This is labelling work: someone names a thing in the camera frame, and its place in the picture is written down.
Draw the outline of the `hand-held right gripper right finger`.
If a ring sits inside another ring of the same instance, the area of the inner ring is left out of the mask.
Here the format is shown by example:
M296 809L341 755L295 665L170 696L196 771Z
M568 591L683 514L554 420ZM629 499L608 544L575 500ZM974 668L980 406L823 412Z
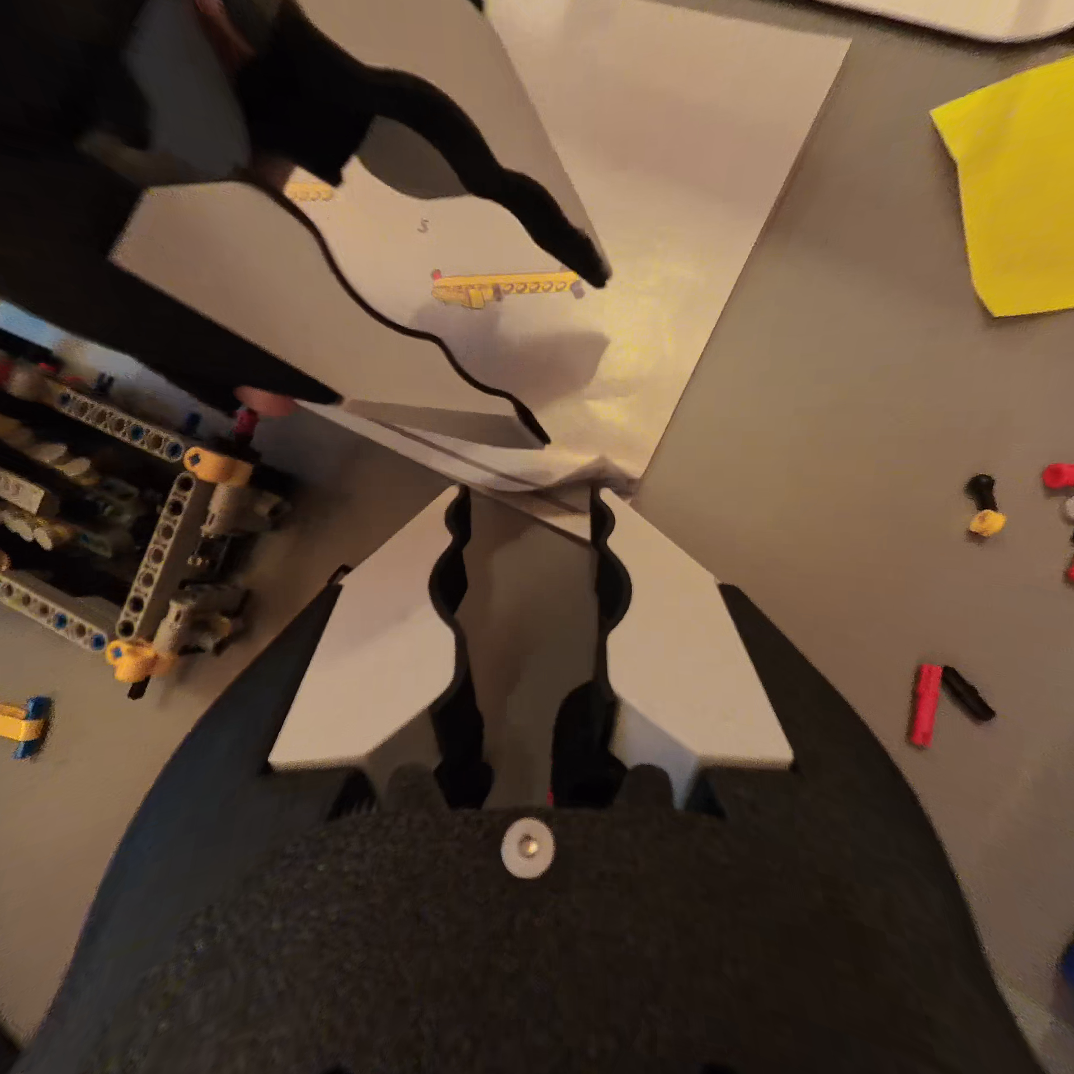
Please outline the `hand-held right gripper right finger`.
M716 770L786 773L793 746L719 581L618 494L590 497L592 676L560 705L554 806L606 808L637 768L676 808Z

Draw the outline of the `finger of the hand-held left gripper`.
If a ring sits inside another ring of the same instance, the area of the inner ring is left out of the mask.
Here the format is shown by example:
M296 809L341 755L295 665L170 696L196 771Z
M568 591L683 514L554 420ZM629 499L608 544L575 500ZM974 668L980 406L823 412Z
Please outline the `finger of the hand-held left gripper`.
M338 398L328 413L487 447L545 447L545 426L480 383L446 342L371 306L297 208L249 182L144 191L111 261Z
M595 288L611 266L545 124L487 14L465 1L301 1L277 8L277 57L303 148L338 185L373 119L426 141L468 195L492 202Z

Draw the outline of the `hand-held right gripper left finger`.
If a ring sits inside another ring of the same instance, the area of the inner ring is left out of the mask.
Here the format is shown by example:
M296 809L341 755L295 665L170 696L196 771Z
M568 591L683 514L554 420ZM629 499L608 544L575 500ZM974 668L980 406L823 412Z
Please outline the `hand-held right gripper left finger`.
M493 771L459 622L470 537L470 490L452 487L342 578L271 749L274 771L389 775L425 741L447 804L487 803Z

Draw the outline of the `instruction booklet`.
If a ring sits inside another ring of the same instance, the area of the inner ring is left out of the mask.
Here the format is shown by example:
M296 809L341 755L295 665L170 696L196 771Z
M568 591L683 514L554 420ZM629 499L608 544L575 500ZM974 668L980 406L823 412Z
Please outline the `instruction booklet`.
M601 289L448 300L471 277L549 282L557 259L499 206L447 195L438 154L371 128L334 195L299 195L369 303L437 335L523 402L539 450L471 445L307 405L342 427L558 529L581 487L630 495L782 194L850 40L657 2L490 2L490 20L581 197L612 276Z

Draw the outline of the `grey desk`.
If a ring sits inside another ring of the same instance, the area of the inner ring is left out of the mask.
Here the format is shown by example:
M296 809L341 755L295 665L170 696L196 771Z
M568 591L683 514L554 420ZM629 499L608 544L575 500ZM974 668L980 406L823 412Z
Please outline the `grey desk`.
M1072 461L1072 313L991 319L969 281L929 111L1060 58L1072 38L978 46L812 2L682 2L850 39L839 77L635 498L742 587L906 773L1046 1066L1072 1072L1071 529L1040 471ZM216 697L329 574L444 481L311 413L261 431L310 481L262 546L263 601L222 656L131 703L87 653L2 614L2 699L54 698L31 761L2 759L2 1025L33 1037L113 852ZM962 487L995 476L983 545ZM908 744L916 668L950 664L997 710L942 695Z

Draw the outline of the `pile of small coloured pins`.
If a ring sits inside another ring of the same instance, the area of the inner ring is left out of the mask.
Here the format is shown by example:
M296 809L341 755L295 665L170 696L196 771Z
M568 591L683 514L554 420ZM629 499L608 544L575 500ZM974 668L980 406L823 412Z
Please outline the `pile of small coloured pins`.
M1073 464L1054 462L1040 471L1040 484L1048 493L1065 493L1062 517L1066 524L1073 520ZM987 473L972 475L962 487L962 494L971 503L973 514L966 520L963 535L971 545L983 545L995 539L1008 523L1008 516L1000 508L995 476ZM912 691L912 705L908 719L908 744L919 750L933 743L937 714L942 695L971 719L983 725L997 719L995 706L961 671L950 664L921 663L917 666Z

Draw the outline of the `partly built yellow toy car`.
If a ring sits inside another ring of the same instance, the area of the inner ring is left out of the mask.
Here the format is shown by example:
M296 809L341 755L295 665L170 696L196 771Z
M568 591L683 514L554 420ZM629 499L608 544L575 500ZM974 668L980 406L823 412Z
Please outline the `partly built yellow toy car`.
M259 538L290 509L262 463L259 415L221 437L115 396L60 355L2 332L2 610L108 665L132 700L243 628Z

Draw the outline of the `yellow paper scrap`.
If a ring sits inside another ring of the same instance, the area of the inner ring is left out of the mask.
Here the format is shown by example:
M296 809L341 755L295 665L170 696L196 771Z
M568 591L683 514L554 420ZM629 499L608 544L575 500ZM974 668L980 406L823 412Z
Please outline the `yellow paper scrap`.
M937 106L974 291L995 318L1073 307L1073 58Z

